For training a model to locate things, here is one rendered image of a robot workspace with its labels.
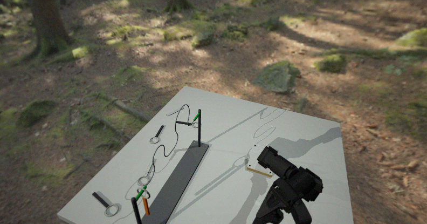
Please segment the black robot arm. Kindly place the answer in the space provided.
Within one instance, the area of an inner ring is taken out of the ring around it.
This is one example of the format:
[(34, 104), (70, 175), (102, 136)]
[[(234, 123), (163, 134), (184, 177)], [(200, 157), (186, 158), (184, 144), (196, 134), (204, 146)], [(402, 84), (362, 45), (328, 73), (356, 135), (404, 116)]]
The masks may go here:
[(312, 217), (302, 198), (307, 202), (315, 201), (324, 188), (322, 179), (308, 168), (304, 169), (301, 166), (297, 168), (277, 153), (271, 146), (266, 146), (257, 158), (258, 164), (265, 169), (269, 168), (280, 178), (295, 180), (302, 187), (305, 195), (299, 194), (297, 201), (287, 213), (291, 213), (295, 224), (311, 224)]

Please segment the orange handle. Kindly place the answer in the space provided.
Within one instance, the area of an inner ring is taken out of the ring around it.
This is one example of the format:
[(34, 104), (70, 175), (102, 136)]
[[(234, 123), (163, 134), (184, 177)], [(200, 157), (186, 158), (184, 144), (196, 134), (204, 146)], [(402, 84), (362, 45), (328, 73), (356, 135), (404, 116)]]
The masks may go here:
[(146, 210), (146, 215), (150, 215), (150, 211), (149, 211), (149, 207), (148, 207), (148, 201), (147, 201), (147, 199), (149, 199), (150, 198), (150, 193), (146, 190), (146, 189), (144, 189), (144, 188), (142, 188), (142, 187), (139, 187), (138, 189), (137, 189), (137, 192), (139, 193), (139, 189), (142, 189), (142, 190), (144, 190), (144, 191), (146, 191), (147, 193), (148, 193), (148, 195), (149, 195), (149, 197), (146, 197), (146, 196), (143, 196), (143, 195), (141, 195), (142, 197), (143, 197), (143, 203), (144, 203), (144, 207), (145, 207), (145, 210)]

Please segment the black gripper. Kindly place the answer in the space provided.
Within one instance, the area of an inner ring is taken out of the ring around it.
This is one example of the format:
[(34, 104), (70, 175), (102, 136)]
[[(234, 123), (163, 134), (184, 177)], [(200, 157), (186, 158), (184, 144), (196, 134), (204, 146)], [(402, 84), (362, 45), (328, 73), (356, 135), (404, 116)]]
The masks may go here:
[(297, 201), (299, 194), (305, 195), (295, 180), (278, 178), (268, 190), (252, 224), (281, 223), (284, 218), (281, 210), (287, 213)]

